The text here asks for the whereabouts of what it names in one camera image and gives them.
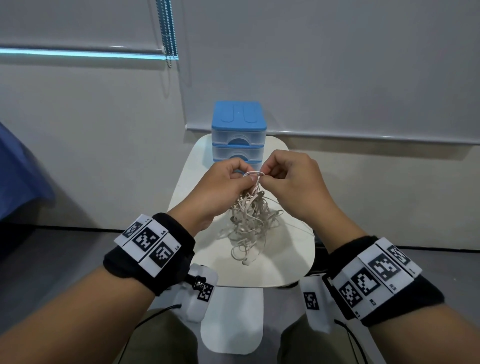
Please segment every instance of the blue cloth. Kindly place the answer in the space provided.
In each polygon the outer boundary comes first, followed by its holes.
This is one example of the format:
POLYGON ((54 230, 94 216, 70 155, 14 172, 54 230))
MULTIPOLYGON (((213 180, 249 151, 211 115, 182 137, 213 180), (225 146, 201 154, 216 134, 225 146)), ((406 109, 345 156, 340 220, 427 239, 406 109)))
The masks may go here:
POLYGON ((0 219, 30 200, 54 197, 22 143, 0 123, 0 219))

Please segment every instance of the white plastic device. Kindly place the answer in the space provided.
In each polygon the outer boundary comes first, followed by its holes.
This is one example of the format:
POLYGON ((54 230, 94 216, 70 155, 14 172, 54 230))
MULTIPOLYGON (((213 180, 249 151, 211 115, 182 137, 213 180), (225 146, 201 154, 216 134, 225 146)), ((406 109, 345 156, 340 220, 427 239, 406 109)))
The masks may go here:
POLYGON ((190 266, 188 274, 193 278, 204 278, 205 282, 200 283, 196 289, 190 283, 181 283, 182 299, 178 315, 187 321, 201 322, 210 304, 210 297, 215 291, 218 274, 209 267, 195 263, 190 266))
POLYGON ((334 299, 322 281, 323 274, 300 279, 300 289, 305 301, 305 312, 310 327, 315 331, 330 333, 333 325, 331 304, 334 299))

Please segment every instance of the tangled earphones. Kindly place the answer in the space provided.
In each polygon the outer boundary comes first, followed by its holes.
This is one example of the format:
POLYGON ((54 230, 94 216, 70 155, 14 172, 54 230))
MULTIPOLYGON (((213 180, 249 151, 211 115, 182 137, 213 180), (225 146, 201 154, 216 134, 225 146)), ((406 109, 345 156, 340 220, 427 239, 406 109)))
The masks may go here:
POLYGON ((277 217, 283 213, 283 210, 270 209, 266 201, 269 198, 260 191, 260 176, 265 174, 251 171, 244 176, 251 174, 258 176, 257 183, 251 193, 243 192, 230 208, 233 228, 227 233, 235 244, 231 250, 232 257, 247 266, 263 252, 268 230, 278 226, 277 217))

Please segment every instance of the leg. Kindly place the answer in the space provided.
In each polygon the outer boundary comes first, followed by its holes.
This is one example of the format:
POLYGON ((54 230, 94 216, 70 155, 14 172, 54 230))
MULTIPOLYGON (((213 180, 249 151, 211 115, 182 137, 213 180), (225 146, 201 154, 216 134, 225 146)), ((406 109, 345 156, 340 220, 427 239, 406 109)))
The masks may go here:
MULTIPOLYGON (((158 311, 148 311, 142 320, 158 311)), ((197 338, 175 314, 166 311, 133 332, 120 364, 134 363, 197 364, 197 338)))
POLYGON ((357 364, 362 363, 362 356, 355 341, 349 338, 343 327, 333 325, 330 334, 317 332, 308 324, 307 316, 303 315, 282 333, 277 362, 278 364, 357 364))

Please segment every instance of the wristband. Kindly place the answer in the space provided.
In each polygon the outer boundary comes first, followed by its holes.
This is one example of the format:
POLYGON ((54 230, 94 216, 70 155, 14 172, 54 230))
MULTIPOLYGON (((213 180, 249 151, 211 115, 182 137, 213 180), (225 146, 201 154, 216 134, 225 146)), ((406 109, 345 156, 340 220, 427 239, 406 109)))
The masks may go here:
POLYGON ((135 278, 156 296, 185 278, 195 239, 171 216, 140 215, 105 255, 105 269, 120 278, 135 278))
POLYGON ((365 236, 330 255, 327 288, 346 319, 372 326, 444 302, 421 268, 386 238, 365 236))

